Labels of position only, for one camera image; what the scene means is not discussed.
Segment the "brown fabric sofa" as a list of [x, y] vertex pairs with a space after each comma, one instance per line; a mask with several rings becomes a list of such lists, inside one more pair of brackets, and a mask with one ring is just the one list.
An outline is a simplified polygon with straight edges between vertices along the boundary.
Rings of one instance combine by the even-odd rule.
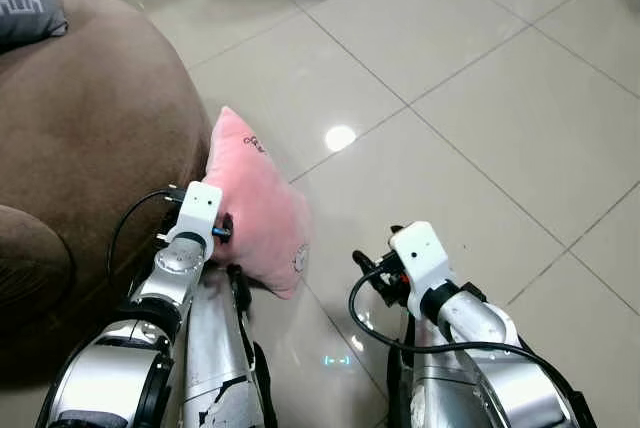
[[61, 0], [67, 32], [0, 54], [0, 390], [52, 381], [204, 177], [210, 121], [177, 50], [124, 0]]

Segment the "pink plush pillow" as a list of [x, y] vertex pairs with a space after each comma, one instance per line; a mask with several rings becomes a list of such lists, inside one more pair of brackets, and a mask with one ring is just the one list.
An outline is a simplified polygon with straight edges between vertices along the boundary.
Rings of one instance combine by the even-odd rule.
[[212, 260], [239, 265], [271, 294], [292, 299], [307, 268], [310, 209], [252, 128], [225, 105], [212, 126], [204, 182], [221, 190], [219, 219], [232, 223]]

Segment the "silver left robot leg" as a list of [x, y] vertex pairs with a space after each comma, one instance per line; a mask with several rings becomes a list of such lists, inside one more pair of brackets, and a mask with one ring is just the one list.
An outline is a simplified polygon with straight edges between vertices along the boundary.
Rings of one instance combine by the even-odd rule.
[[268, 359], [248, 327], [251, 303], [238, 265], [202, 273], [187, 323], [183, 428], [278, 428]]

